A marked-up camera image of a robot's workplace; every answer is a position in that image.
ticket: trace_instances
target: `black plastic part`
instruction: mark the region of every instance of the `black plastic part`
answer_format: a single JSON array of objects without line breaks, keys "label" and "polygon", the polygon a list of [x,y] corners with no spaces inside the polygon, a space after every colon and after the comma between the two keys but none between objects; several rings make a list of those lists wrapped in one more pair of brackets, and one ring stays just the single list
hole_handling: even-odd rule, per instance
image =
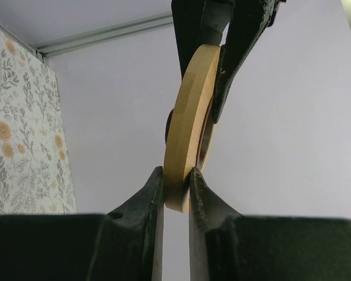
[{"label": "black plastic part", "polygon": [[191,280],[351,280],[351,221],[244,217],[190,178]]},{"label": "black plastic part", "polygon": [[162,185],[107,215],[0,215],[0,281],[161,280]]},{"label": "black plastic part", "polygon": [[212,118],[217,123],[236,72],[257,39],[273,24],[279,0],[172,0],[175,38],[182,77],[197,48],[202,44],[221,48],[216,74]]}]

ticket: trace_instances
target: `white surface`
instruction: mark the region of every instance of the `white surface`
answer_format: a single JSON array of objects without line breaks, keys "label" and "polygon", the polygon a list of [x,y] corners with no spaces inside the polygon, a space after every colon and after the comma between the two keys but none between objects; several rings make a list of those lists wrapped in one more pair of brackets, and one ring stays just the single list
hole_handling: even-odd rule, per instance
[{"label": "white surface", "polygon": [[170,11],[171,0],[0,0],[0,20],[40,44]]},{"label": "white surface", "polygon": [[[50,59],[79,212],[107,212],[164,156],[173,28]],[[338,0],[288,1],[235,78],[205,177],[244,214],[351,218],[351,32]],[[187,215],[165,212],[164,280],[188,280]]]}]

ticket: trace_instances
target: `floral pattern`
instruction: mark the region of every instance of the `floral pattern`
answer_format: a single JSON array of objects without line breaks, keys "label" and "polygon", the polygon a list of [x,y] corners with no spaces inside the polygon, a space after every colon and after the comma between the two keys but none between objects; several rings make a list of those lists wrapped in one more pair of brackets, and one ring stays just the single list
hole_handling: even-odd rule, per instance
[{"label": "floral pattern", "polygon": [[74,212],[55,73],[0,31],[0,214]]}]

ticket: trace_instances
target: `wooden ring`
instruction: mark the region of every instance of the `wooden ring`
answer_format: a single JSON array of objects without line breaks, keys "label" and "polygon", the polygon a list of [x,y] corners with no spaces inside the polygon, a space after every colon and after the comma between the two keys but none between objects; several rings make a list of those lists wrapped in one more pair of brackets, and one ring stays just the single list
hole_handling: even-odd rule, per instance
[{"label": "wooden ring", "polygon": [[193,167],[203,169],[214,123],[211,104],[220,47],[202,45],[194,53],[178,92],[167,135],[164,158],[164,202],[188,212],[188,176]]}]

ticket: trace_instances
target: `white wall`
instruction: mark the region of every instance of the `white wall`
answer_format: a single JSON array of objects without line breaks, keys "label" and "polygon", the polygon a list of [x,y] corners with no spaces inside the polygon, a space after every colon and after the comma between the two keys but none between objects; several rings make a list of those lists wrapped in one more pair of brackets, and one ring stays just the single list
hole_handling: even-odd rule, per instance
[{"label": "white wall", "polygon": [[[171,27],[50,60],[79,212],[108,212],[164,156],[180,71]],[[244,214],[351,218],[351,33],[338,0],[288,1],[235,78],[205,177]],[[188,280],[166,210],[164,280]]]}]

